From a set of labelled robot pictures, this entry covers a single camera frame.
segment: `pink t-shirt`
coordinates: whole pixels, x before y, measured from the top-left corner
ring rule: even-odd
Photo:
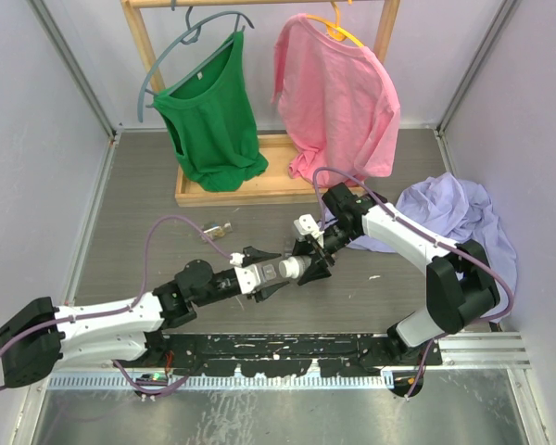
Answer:
[[[278,110],[300,152],[291,177],[311,181],[324,166],[361,180],[391,174],[399,101],[373,51],[332,40],[298,14],[274,47],[274,78],[272,101],[281,94]],[[320,186],[342,180],[333,172],[318,175]]]

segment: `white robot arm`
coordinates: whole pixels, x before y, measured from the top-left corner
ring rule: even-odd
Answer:
[[[7,388],[37,382],[53,370],[109,366],[112,360],[131,362],[156,353],[163,329],[196,318],[201,307],[238,295],[261,302],[288,281],[265,286],[276,278],[271,264],[280,257],[252,247],[233,254],[234,266],[214,273],[202,260],[187,263],[172,281],[138,300],[126,299],[91,306],[54,307],[49,297],[33,300],[0,328],[0,347],[33,328],[2,355]]]
[[[408,218],[384,197],[380,198],[389,211],[368,195],[353,195],[344,184],[331,187],[323,195],[323,202],[336,217],[336,222],[322,231],[311,215],[296,220],[297,242],[293,257],[281,261],[281,275],[298,278],[302,286],[330,276],[328,268],[335,264],[333,254],[359,236],[367,235],[385,242],[426,276],[425,306],[387,331],[391,352],[398,356],[415,350],[431,338],[459,332],[499,304],[494,279],[439,244],[463,250],[488,265],[482,246],[475,241],[458,245],[452,239],[411,222],[435,240],[426,241],[401,224],[399,220],[408,221]]]

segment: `gray floor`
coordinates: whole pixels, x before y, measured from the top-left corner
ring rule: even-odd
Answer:
[[[401,191],[445,171],[433,132],[399,132],[393,174],[369,183],[394,202]],[[314,204],[180,209],[174,199],[177,161],[166,133],[127,133],[120,140],[107,192],[84,267],[76,304],[133,297],[142,281],[143,244],[152,222],[181,213],[196,223],[229,220],[234,232],[220,240],[227,251],[245,246],[284,252],[292,246],[292,221],[317,215]],[[172,279],[193,259],[215,270],[226,261],[186,225],[170,222],[153,238],[148,289]],[[344,249],[333,277],[303,287],[292,284],[268,301],[231,299],[198,309],[181,328],[191,333],[385,332],[424,304],[424,277],[396,254]]]

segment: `shirt sleeve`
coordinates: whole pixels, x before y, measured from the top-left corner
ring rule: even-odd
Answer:
[[[292,29],[291,20],[283,27],[278,40],[274,45],[274,93],[272,95],[272,103],[282,93],[284,84],[284,68],[286,66],[286,53],[288,52],[288,44],[290,42],[290,30]]]

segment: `wooden rack base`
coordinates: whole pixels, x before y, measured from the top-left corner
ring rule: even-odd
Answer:
[[[177,204],[180,207],[247,206],[317,200],[311,184],[302,178],[288,176],[288,164],[298,154],[290,137],[286,134],[260,135],[259,152],[268,160],[268,170],[245,181],[235,192],[207,192],[198,183],[187,179],[180,168],[175,188]],[[359,187],[352,191],[362,194]]]

